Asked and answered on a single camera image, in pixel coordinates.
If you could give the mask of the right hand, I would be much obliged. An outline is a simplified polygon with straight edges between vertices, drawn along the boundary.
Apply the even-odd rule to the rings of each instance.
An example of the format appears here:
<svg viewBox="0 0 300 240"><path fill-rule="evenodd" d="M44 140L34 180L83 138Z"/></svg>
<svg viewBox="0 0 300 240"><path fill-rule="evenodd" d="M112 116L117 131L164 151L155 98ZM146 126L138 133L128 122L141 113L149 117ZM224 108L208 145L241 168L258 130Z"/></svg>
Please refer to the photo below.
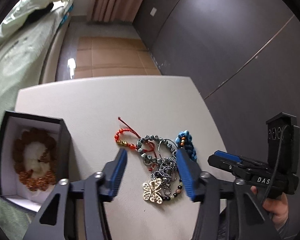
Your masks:
<svg viewBox="0 0 300 240"><path fill-rule="evenodd" d="M276 199L266 198L262 204L263 208L271 213L272 221L276 230L282 228L288 220L288 199L285 193Z"/></svg>

